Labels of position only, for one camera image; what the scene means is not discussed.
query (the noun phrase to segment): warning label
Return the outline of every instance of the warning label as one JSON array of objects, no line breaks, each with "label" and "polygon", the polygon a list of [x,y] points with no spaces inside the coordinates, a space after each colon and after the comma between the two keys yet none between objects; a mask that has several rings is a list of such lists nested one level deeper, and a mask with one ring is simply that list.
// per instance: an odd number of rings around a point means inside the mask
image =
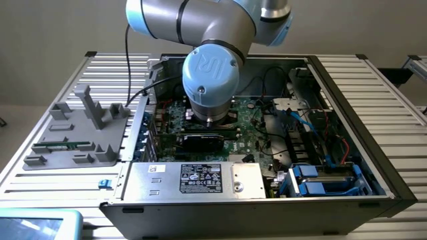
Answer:
[{"label": "warning label", "polygon": [[222,192],[220,164],[180,165],[178,191],[182,194],[212,194]]}]

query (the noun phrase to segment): floor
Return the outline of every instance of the floor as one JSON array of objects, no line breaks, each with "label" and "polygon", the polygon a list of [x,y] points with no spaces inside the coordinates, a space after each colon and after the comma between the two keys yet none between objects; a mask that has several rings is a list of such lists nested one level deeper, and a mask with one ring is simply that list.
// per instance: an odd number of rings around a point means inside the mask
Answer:
[{"label": "floor", "polygon": [[33,129],[46,106],[0,105],[0,117],[6,122],[0,127],[0,171]]}]

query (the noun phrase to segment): touchscreen display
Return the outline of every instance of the touchscreen display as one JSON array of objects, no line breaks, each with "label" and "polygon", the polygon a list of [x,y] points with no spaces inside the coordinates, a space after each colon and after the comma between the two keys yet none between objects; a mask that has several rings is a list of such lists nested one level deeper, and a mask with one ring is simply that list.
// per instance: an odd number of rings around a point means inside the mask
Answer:
[{"label": "touchscreen display", "polygon": [[0,218],[0,239],[53,240],[61,219]]}]

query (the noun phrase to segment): gray wall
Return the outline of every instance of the gray wall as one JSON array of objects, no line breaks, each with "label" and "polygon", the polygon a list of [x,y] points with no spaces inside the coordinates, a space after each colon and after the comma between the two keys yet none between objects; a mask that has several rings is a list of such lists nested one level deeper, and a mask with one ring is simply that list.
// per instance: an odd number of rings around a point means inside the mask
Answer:
[{"label": "gray wall", "polygon": [[[362,53],[386,67],[397,67],[406,54],[427,55],[427,0],[293,0],[292,5],[285,43],[253,45],[252,53]],[[86,51],[124,52],[124,7],[124,0],[0,1],[0,103],[46,105]],[[136,33],[129,46],[138,53],[189,50]],[[408,86],[408,93],[414,90]]]}]

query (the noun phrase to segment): robot end effector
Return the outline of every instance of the robot end effector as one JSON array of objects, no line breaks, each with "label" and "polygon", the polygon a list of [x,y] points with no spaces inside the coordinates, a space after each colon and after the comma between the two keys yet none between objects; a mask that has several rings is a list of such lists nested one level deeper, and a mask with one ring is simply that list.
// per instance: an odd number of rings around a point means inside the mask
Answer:
[{"label": "robot end effector", "polygon": [[126,0],[132,29],[197,47],[182,65],[182,86],[196,117],[228,113],[238,69],[252,43],[281,44],[292,23],[286,0]]}]

